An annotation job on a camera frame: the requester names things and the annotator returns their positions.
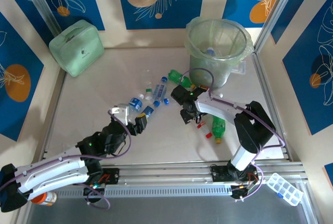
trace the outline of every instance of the white wall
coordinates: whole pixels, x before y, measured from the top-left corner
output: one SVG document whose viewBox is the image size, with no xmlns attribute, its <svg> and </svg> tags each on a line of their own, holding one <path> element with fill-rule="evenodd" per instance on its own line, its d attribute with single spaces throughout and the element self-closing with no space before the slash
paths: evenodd
<svg viewBox="0 0 333 224">
<path fill-rule="evenodd" d="M 44 64 L 18 142 L 0 135 L 0 167 L 9 163 L 17 167 L 31 163 L 38 143 L 44 140 L 59 66 L 14 0 L 0 0 L 0 11 Z M 10 223 L 14 213 L 0 212 L 0 224 Z"/>
<path fill-rule="evenodd" d="M 333 190 L 324 165 L 333 162 L 333 125 L 311 136 L 282 59 L 326 0 L 305 0 L 277 45 L 269 37 L 260 52 L 288 143 L 303 162 L 325 223 L 333 219 Z"/>
<path fill-rule="evenodd" d="M 105 47 L 182 47 L 185 29 L 126 30 L 120 0 L 96 0 L 105 31 L 100 31 Z M 201 16 L 221 19 L 226 0 L 203 0 Z M 261 28 L 248 28 L 253 42 Z"/>
</svg>

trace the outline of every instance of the trash bin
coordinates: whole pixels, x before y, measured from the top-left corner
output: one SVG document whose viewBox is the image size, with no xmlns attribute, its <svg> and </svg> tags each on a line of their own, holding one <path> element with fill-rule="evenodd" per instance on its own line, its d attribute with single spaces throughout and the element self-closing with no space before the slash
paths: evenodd
<svg viewBox="0 0 333 224">
<path fill-rule="evenodd" d="M 232 67 L 253 52 L 250 34 L 237 22 L 197 17 L 186 26 L 185 47 L 190 69 L 206 68 L 214 75 L 213 89 L 222 87 Z M 212 78 L 203 70 L 190 72 L 196 86 L 210 86 Z"/>
</svg>

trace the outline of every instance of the green storage bag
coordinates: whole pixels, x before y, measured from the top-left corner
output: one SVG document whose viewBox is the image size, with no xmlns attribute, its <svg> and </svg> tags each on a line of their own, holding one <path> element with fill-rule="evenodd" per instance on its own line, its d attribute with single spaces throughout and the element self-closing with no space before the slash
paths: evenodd
<svg viewBox="0 0 333 224">
<path fill-rule="evenodd" d="M 73 77 L 80 75 L 104 53 L 98 30 L 85 20 L 65 29 L 48 46 L 61 68 Z"/>
</svg>

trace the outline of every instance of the white platform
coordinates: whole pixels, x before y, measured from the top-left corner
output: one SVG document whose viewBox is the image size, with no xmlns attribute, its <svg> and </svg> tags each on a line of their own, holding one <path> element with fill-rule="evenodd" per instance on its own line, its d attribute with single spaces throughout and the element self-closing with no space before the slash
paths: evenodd
<svg viewBox="0 0 333 224">
<path fill-rule="evenodd" d="M 225 98 L 235 102 L 258 101 L 268 112 L 250 57 L 246 66 L 246 75 L 231 74 L 218 94 L 223 93 Z M 188 68 L 189 56 L 184 48 L 106 49 L 105 54 L 79 77 L 67 75 L 49 135 L 47 157 L 107 126 L 109 108 L 127 103 L 143 92 L 140 80 L 143 69 L 152 69 L 157 83 L 171 69 L 185 72 Z M 112 160 L 113 164 L 227 161 L 232 157 L 239 146 L 234 126 L 227 123 L 222 144 L 215 144 L 214 138 L 206 139 L 195 123 L 185 125 L 180 116 L 181 106 L 170 97 L 175 86 L 168 82 L 166 95 L 170 105 L 161 105 L 153 113 L 146 130 L 133 137 L 128 154 Z M 205 117 L 211 128 L 212 117 Z M 272 138 L 269 144 L 277 144 L 276 138 Z M 281 149 L 277 148 L 268 149 L 259 158 L 283 157 Z"/>
</svg>

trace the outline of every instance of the blue bottle cap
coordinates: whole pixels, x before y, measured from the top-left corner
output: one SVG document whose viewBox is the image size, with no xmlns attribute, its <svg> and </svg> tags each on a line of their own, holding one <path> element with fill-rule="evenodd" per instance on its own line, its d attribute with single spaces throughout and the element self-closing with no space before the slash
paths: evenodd
<svg viewBox="0 0 333 224">
<path fill-rule="evenodd" d="M 159 102 L 159 101 L 155 101 L 153 104 L 154 104 L 156 107 L 160 106 L 160 102 Z"/>
</svg>

